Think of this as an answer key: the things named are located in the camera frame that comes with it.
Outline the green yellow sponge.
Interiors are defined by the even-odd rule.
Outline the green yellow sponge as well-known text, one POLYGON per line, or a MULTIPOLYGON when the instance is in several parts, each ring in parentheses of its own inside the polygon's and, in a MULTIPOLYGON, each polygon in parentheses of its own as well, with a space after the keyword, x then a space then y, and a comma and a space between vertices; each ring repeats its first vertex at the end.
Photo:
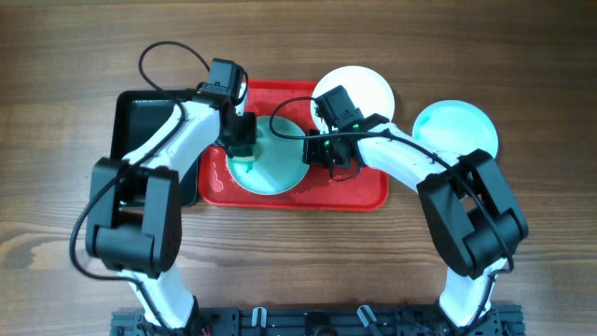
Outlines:
POLYGON ((229 158, 236 162, 248 163, 256 159, 253 146, 239 146, 229 148, 229 158))

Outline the plate with green stain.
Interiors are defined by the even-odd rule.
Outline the plate with green stain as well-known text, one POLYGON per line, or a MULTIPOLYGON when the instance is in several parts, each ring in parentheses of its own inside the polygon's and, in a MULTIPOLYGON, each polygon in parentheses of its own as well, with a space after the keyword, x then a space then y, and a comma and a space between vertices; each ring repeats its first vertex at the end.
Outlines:
POLYGON ((299 140, 283 139, 270 130, 270 118, 257 118, 257 144, 252 161, 227 159, 234 182, 247 191, 264 196, 281 194, 294 188, 309 171, 302 161, 299 140))
POLYGON ((432 147, 459 154, 482 149, 496 159, 499 153, 493 122, 465 101, 443 100, 429 105, 415 120, 411 135, 432 147))

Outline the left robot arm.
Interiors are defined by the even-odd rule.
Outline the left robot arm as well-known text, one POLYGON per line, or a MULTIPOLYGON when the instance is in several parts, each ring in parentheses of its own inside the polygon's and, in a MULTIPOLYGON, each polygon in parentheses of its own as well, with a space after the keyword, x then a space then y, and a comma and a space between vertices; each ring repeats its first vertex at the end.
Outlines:
POLYGON ((139 327, 159 335, 202 330, 195 296, 175 260, 182 240, 180 181, 201 153, 222 146, 249 159, 257 117, 238 93, 194 92, 176 100, 169 118, 134 151, 102 158, 92 169, 90 201, 74 227, 86 232, 89 256, 124 281, 144 307, 139 327))

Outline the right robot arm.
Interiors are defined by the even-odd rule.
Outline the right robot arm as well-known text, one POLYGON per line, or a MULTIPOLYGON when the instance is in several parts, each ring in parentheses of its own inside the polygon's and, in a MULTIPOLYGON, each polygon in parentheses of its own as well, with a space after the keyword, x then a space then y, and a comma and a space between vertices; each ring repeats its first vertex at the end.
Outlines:
POLYGON ((491 154, 442 152, 374 114, 330 133, 309 131, 303 160, 329 170, 367 166, 413 189, 448 267, 440 309, 461 330, 473 329, 489 312, 496 277, 513 271, 512 257, 529 233, 491 154))

